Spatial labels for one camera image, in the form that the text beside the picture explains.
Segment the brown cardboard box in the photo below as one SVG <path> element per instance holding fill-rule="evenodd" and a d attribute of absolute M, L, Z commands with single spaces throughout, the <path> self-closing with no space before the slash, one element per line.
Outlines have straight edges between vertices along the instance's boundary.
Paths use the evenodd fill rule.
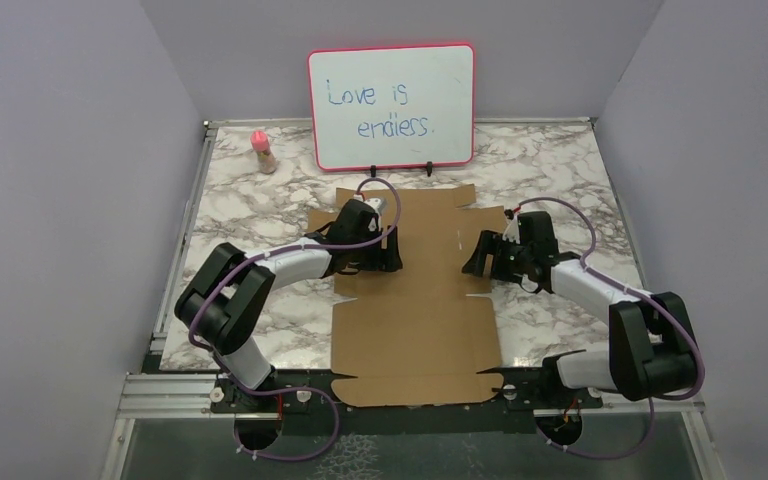
<path fill-rule="evenodd" d="M 332 309 L 334 395 L 352 407 L 493 398 L 504 379 L 492 285 L 461 268 L 482 230 L 503 230 L 502 207 L 477 207 L 472 184 L 365 195 L 387 200 L 403 268 L 335 276 L 346 299 Z"/>

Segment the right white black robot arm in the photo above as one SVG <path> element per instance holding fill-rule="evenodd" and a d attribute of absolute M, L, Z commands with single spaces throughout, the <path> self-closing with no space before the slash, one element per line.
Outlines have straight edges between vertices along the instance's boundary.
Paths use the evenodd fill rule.
<path fill-rule="evenodd" d="M 682 400 L 703 379 L 698 347 L 683 300 L 672 292 L 632 289 L 563 252 L 545 211 L 513 213 L 515 234 L 484 230 L 462 271 L 520 284 L 529 280 L 576 303 L 608 327 L 604 350 L 547 357 L 537 380 L 539 398 L 560 407 L 577 390 L 597 389 L 630 401 Z"/>

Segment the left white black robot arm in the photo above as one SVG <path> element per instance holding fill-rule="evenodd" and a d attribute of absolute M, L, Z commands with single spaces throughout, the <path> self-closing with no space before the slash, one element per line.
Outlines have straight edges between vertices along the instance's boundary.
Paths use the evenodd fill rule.
<path fill-rule="evenodd" d="M 238 381 L 236 396 L 258 411 L 273 401 L 273 367 L 253 332 L 269 295 L 297 282 L 401 269 L 398 229 L 386 226 L 386 201 L 352 198 L 335 220 L 271 251 L 246 253 L 225 242 L 213 249 L 180 294 L 174 315 L 194 344 Z"/>

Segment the small pink capped bottle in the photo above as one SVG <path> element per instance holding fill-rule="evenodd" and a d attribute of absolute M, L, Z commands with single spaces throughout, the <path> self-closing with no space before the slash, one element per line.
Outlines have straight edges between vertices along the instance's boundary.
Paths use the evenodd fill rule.
<path fill-rule="evenodd" d="M 272 153 L 268 135 L 264 131 L 256 130 L 250 136 L 250 143 L 256 154 L 260 172 L 274 173 L 277 169 L 277 160 Z"/>

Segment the white board with pink frame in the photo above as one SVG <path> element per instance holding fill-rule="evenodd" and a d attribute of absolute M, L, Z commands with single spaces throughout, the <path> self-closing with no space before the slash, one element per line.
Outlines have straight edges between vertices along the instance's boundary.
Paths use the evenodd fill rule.
<path fill-rule="evenodd" d="M 470 44 L 315 50 L 307 72 L 322 170 L 436 168 L 473 159 Z"/>

